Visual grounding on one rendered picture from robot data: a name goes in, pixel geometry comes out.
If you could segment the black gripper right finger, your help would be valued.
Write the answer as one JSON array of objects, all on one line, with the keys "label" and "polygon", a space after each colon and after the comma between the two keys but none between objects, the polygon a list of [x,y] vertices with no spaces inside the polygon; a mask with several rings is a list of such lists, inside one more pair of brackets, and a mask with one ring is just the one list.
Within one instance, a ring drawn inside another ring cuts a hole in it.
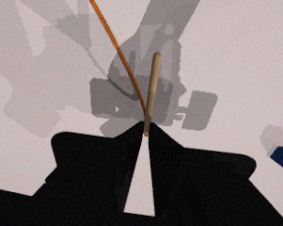
[{"label": "black gripper right finger", "polygon": [[149,161],[154,199],[154,216],[169,218],[189,170],[245,175],[257,167],[254,158],[241,153],[223,153],[183,148],[154,122],[149,125]]}]

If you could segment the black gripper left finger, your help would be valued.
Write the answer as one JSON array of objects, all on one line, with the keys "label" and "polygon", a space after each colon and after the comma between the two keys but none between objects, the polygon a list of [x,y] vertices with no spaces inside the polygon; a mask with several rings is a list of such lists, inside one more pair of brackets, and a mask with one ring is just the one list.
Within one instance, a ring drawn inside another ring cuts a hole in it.
[{"label": "black gripper left finger", "polygon": [[140,121],[114,138],[58,132],[51,139],[56,166],[64,162],[112,170],[116,178],[117,211],[124,212],[143,131],[144,122]]}]

